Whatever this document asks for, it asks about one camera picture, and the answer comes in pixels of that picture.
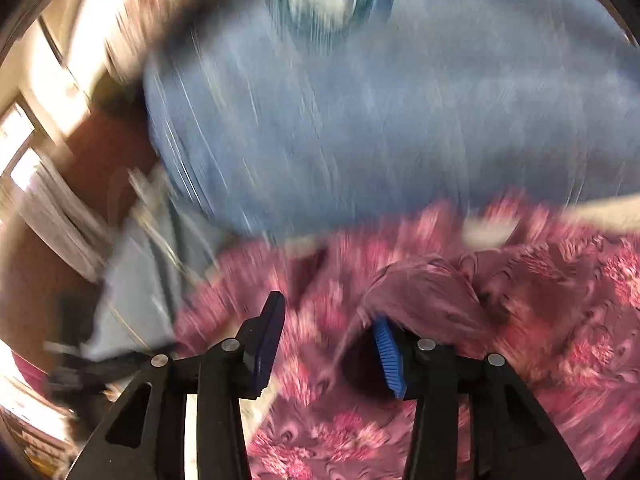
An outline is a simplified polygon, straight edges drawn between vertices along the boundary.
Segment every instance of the black object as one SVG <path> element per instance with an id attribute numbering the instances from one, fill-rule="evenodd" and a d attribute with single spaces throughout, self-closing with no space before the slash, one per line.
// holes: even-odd
<path id="1" fill-rule="evenodd" d="M 200 480 L 249 480 L 238 399 L 268 384 L 285 316 L 272 292 L 259 317 L 201 356 L 147 359 L 98 425 L 67 480 L 183 480 L 187 394 L 198 394 Z"/>
<path id="2" fill-rule="evenodd" d="M 459 394 L 469 396 L 474 480 L 584 480 L 555 425 L 503 356 L 460 357 L 452 346 L 388 327 L 402 398 L 418 401 L 404 480 L 456 478 Z"/>

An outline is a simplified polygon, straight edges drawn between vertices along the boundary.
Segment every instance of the denim fabric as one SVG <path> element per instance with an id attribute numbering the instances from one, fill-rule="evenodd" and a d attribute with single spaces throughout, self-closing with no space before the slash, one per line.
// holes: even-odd
<path id="1" fill-rule="evenodd" d="M 596 0 L 314 1 L 216 0 L 146 67 L 158 152 L 209 216 L 282 236 L 640 191 L 640 57 Z"/>

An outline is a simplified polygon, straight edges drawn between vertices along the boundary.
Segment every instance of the gray cloth with yellow stripe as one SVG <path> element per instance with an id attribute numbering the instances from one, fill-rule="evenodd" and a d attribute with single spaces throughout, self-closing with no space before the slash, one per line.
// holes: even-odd
<path id="1" fill-rule="evenodd" d="M 132 182 L 141 199 L 105 273 L 92 338 L 82 355 L 104 359 L 174 341 L 172 324 L 192 288 L 215 264 L 230 232 L 175 196 L 164 172 Z"/>

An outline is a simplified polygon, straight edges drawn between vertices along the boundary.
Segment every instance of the floral fabric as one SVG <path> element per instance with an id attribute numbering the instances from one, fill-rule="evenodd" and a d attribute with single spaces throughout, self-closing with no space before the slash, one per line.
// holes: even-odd
<path id="1" fill-rule="evenodd" d="M 229 323 L 257 315 L 270 290 L 287 298 L 280 392 L 248 446 L 255 478 L 402 476 L 415 407 L 385 387 L 366 330 L 376 316 L 459 354 L 503 354 L 586 477 L 609 475 L 640 431 L 640 238 L 514 198 L 485 216 L 518 221 L 499 250 L 465 253 L 460 219 L 441 203 L 338 232 L 305 256 L 262 241 L 222 254 L 219 277 L 178 318 L 186 352 L 205 351 Z M 458 425 L 464 476 L 464 404 Z"/>

